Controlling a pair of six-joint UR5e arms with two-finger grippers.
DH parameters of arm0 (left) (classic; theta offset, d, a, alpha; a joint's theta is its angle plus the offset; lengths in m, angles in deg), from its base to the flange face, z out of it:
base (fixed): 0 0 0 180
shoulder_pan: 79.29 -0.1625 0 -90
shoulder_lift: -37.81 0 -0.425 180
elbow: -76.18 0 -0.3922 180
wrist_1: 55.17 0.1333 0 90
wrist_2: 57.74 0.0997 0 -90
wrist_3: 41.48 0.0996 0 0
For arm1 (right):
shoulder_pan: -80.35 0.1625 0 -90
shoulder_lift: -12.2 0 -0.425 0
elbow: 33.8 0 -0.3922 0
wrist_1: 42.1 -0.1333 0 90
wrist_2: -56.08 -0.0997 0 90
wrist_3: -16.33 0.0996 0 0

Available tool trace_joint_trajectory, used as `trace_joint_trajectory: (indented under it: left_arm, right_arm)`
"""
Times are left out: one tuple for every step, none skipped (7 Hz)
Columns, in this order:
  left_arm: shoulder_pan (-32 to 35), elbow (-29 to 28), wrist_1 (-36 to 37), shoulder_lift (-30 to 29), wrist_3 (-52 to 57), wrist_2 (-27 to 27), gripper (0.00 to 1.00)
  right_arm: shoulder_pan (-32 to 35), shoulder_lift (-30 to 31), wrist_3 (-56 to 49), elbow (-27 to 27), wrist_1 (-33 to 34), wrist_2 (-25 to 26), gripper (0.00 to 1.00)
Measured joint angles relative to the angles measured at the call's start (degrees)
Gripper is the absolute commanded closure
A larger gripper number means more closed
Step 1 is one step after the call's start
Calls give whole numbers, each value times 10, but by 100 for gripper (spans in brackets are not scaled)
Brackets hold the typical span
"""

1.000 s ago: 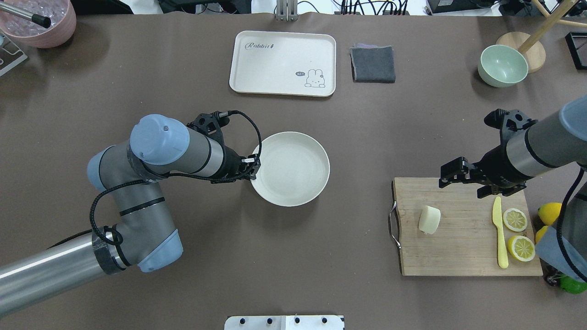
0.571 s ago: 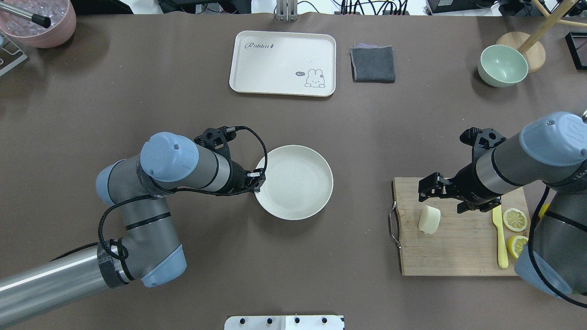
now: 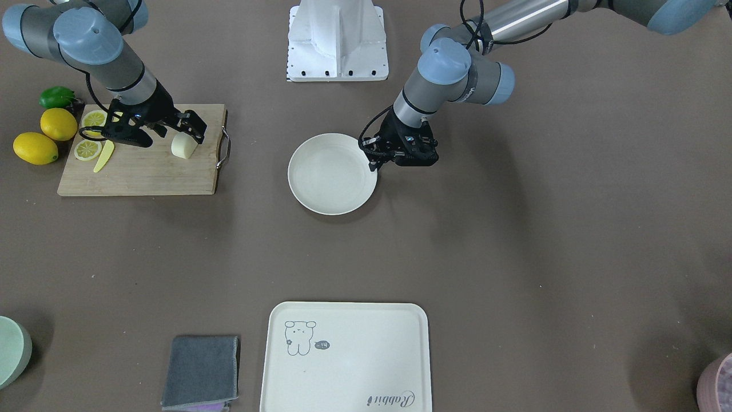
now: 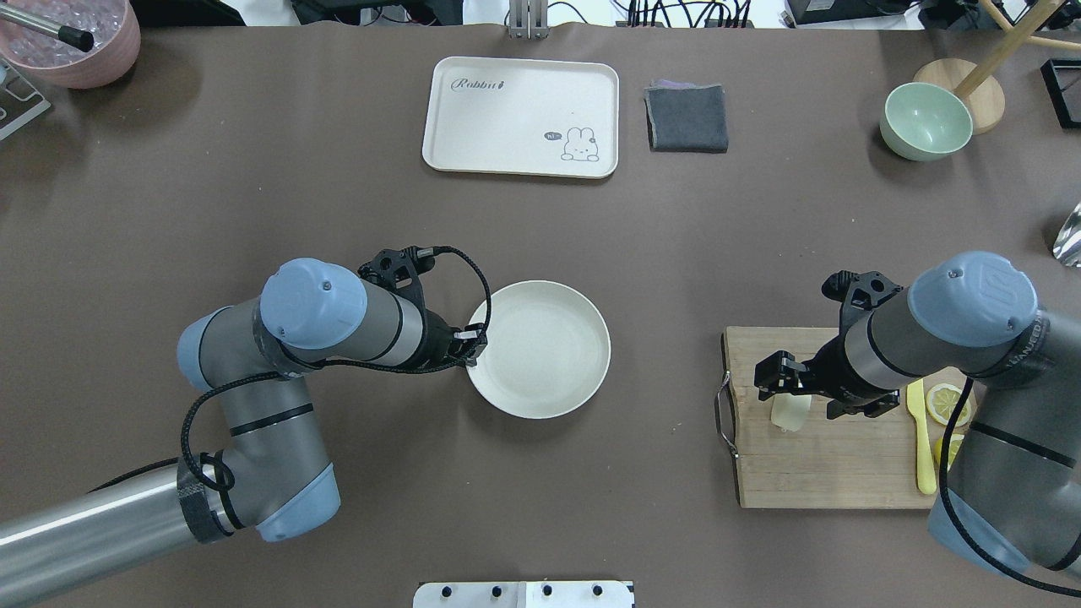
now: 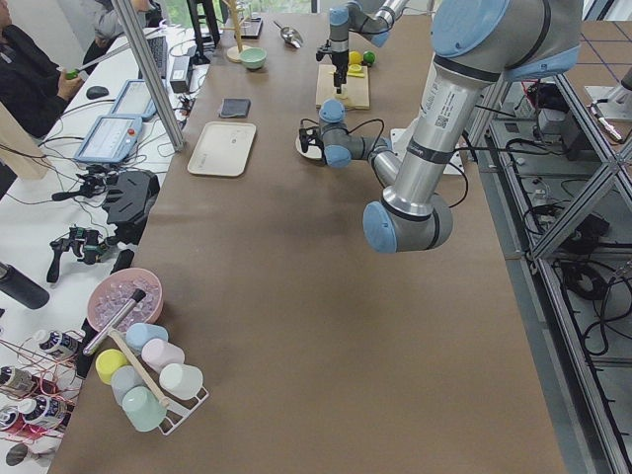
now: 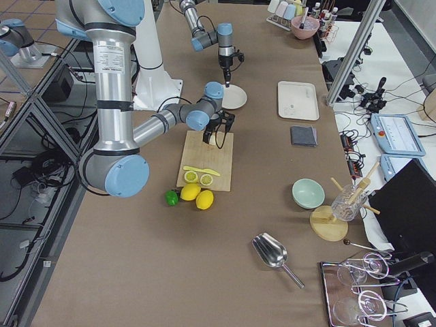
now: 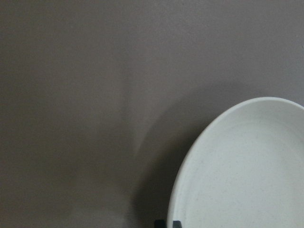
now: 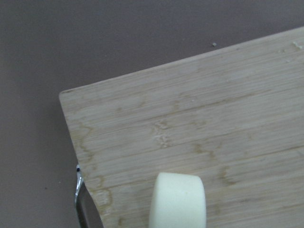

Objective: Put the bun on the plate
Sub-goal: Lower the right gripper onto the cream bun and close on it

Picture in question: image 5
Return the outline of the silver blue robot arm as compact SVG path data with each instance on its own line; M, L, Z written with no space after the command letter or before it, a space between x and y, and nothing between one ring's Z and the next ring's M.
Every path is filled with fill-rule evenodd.
M365 13L358 1L348 1L329 9L329 36L318 47L316 60L331 57L335 66L333 84L338 94L344 92L347 84L350 64L349 34L357 33L373 45L382 47L407 4L407 1L385 1L373 16Z
M435 188L478 101L501 79L546 78L571 69L580 52L580 1L444 1L431 28L434 80L427 83L406 151L397 156L381 138L352 135L346 109L323 102L315 137L332 168L365 160L384 189L362 225L379 252L421 251L444 243L449 206Z

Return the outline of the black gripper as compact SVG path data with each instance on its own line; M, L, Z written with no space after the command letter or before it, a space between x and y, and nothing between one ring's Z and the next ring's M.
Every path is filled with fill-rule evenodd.
M317 126L301 127L297 136L297 151L307 159L322 159L323 143Z
M335 66L334 87L337 94L342 94L343 86L347 83L350 50L347 41L326 41L316 51L316 60L321 61L325 56L331 58Z

